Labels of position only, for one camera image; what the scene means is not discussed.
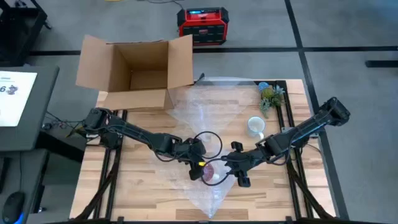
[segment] white cup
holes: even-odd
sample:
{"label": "white cup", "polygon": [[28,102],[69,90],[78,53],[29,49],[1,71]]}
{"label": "white cup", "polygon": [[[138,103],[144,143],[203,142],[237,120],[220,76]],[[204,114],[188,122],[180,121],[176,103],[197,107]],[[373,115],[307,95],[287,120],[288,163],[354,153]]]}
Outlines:
{"label": "white cup", "polygon": [[266,122],[260,117],[253,116],[248,120],[248,135],[252,138],[259,136],[264,138],[262,131],[266,128]]}

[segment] computer mouse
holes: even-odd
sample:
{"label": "computer mouse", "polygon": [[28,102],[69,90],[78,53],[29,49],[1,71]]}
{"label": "computer mouse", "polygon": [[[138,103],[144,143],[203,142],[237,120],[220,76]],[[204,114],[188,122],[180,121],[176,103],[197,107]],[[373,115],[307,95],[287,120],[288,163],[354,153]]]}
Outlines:
{"label": "computer mouse", "polygon": [[24,206],[25,194],[23,192],[14,192],[8,196],[6,203],[2,208],[1,218],[6,224],[14,224],[21,216]]}

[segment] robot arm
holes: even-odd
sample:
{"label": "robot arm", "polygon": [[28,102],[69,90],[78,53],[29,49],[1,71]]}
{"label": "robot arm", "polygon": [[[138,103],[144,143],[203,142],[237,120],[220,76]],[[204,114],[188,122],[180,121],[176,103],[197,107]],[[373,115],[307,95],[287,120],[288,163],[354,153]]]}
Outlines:
{"label": "robot arm", "polygon": [[235,152],[224,156],[226,166],[231,168],[231,173],[238,178],[241,187],[250,187],[247,171],[259,164],[266,162],[274,164],[281,157],[290,153],[292,146],[303,147],[312,133],[319,131],[326,125],[341,126],[349,120],[349,111],[337,100],[330,98],[320,107],[319,112],[285,133],[270,135],[256,143],[256,148],[243,152],[242,144],[232,142]]}
{"label": "robot arm", "polygon": [[188,138],[184,142],[181,138],[165,133],[152,133],[140,127],[123,121],[118,116],[104,108],[95,108],[90,111],[83,122],[83,127],[87,134],[98,134],[105,146],[113,148],[117,145],[119,135],[127,136],[136,141],[146,144],[150,150],[159,155],[170,158],[164,162],[178,160],[190,164],[190,178],[196,180],[202,176],[204,162],[202,156],[206,154],[206,149],[199,139]]}

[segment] clear plastic bag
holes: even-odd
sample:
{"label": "clear plastic bag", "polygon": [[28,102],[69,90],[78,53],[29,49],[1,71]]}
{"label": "clear plastic bag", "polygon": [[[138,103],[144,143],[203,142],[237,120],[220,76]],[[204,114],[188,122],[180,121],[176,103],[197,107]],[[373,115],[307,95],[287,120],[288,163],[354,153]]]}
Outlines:
{"label": "clear plastic bag", "polygon": [[[224,129],[246,108],[247,100],[251,98],[245,97],[245,91],[234,90],[238,85],[255,86],[255,83],[241,78],[204,78],[180,91],[174,109],[167,111],[178,120],[177,128],[171,134],[185,140],[202,131],[212,131],[222,138]],[[220,141],[215,135],[201,134],[199,138],[206,147],[206,157],[212,157],[220,150]],[[223,150],[218,157],[231,152],[229,144],[230,142],[223,142]],[[155,157],[154,160],[157,173],[171,181],[176,189],[183,189],[192,204],[209,218],[216,213],[236,180],[233,175],[229,175],[220,185],[210,187],[200,179],[190,180],[189,166],[181,166],[178,162],[160,162]],[[224,164],[222,161],[211,163],[214,174],[208,182],[219,182],[226,175],[230,168]]]}

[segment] cardboard box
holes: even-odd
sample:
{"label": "cardboard box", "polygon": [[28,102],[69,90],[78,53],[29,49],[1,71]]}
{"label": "cardboard box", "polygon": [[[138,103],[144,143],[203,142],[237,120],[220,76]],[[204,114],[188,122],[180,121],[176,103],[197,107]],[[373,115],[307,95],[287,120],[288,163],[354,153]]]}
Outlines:
{"label": "cardboard box", "polygon": [[107,43],[85,36],[76,85],[108,92],[105,108],[170,109],[172,90],[191,84],[191,35],[138,43]]}

